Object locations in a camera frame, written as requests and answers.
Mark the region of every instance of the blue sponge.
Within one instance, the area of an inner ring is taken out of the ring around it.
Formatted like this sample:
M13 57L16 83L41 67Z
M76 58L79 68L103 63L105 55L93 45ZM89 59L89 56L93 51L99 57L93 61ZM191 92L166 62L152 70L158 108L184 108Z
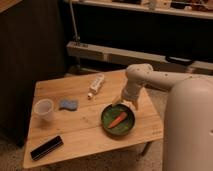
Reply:
M78 101L77 100L66 100L63 99L59 103L59 110L70 110L75 111L78 108Z

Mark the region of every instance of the bottle cap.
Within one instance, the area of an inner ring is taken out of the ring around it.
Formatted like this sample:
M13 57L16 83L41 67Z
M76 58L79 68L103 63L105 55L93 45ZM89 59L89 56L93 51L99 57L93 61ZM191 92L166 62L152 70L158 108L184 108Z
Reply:
M88 93L87 97L88 97L88 99L92 99L93 94L92 93Z

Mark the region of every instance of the bottle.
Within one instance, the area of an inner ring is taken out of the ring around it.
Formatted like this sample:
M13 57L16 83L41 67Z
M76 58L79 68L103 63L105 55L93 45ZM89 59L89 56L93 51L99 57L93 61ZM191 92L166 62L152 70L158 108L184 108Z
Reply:
M103 74L98 74L96 79L91 83L89 87L88 99L92 99L95 94L98 93L100 88L102 87L105 80L105 76Z

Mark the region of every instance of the black remote control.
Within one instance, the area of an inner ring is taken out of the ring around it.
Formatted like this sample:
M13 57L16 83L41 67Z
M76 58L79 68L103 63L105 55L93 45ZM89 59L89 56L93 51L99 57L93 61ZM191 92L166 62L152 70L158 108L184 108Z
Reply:
M48 154L49 152L53 151L57 147L61 146L63 141L60 136L57 136L48 142L44 143L43 145L37 147L33 151L30 152L31 157L33 160L38 160Z

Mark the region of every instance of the floor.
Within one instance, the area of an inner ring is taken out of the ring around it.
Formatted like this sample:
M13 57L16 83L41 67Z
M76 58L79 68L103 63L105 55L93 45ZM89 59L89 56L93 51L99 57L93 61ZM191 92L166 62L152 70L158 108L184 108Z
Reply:
M167 93L147 88L157 111L163 118ZM29 171L161 171L162 140L155 141L146 156L141 156L144 145L110 151L70 161L60 162L51 166L28 169ZM0 139L0 170L21 171L24 147Z

